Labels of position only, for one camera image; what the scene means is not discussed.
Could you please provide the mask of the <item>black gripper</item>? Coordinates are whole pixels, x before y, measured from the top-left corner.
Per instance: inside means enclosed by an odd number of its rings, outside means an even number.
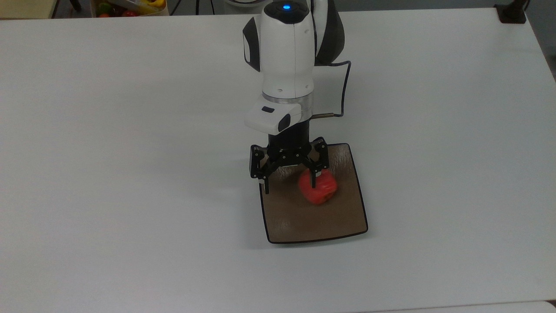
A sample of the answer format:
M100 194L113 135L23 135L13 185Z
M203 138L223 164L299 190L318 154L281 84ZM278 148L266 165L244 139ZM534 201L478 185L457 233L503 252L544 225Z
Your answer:
M318 137L309 143L308 135L310 120L296 123L278 135L268 135L268 146L262 148L259 145L250 147L249 174L251 178L257 179L265 194L270 193L268 167L282 160L282 152L297 151L306 146L306 155L303 165L308 169L310 186L316 188L316 178L324 169L328 169L328 144L323 137Z

